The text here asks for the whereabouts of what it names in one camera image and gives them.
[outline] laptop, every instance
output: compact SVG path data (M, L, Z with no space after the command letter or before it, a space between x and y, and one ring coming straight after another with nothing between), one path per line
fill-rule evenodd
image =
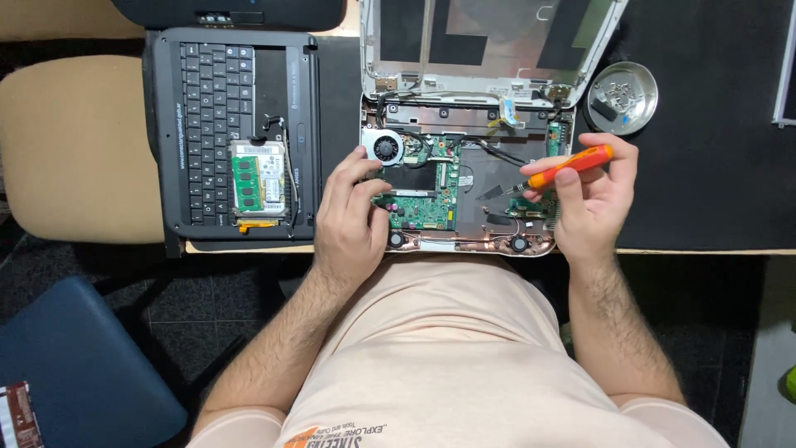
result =
M360 141L392 191L388 252L543 256L555 191L501 193L570 155L576 105L626 2L361 1Z
M306 33L158 36L166 228L196 240L312 240L321 198L317 48Z

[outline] person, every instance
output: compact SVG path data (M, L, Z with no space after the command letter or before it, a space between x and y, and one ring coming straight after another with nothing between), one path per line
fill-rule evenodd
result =
M370 199L390 186L359 183L380 162L357 147L326 184L312 267L220 375L189 447L727 446L686 407L617 265L638 149L579 140L615 153L608 172L555 178L577 362L552 306L500 257L382 262L388 216Z

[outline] black keyboard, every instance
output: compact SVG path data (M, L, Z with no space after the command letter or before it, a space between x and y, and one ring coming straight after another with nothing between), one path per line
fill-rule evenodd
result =
M227 226L235 190L227 142L253 134L254 49L192 43L180 47L191 222Z

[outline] right hand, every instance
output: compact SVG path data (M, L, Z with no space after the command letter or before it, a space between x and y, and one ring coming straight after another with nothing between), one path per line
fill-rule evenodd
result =
M602 168L578 171L564 168L556 174L556 193L561 220L556 225L556 244L570 266L603 263L613 259L616 238L633 202L633 184L638 165L638 148L611 134L581 134L586 147L610 144L614 149L609 172ZM569 157L548 157L520 168L534 175ZM526 199L537 202L544 193L525 191Z
M370 199L390 191L390 184L381 179L359 183L379 168L381 161L365 159L365 147L358 146L326 180L311 272L341 300L348 300L376 270L387 246L388 213Z

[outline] disassembled laptop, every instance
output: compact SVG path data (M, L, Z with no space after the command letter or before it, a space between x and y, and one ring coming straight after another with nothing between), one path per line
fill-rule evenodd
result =
M527 180L519 167L571 153L576 104L625 4L361 2L360 141L392 184L373 200L389 212L388 251L555 247L554 191L498 196Z

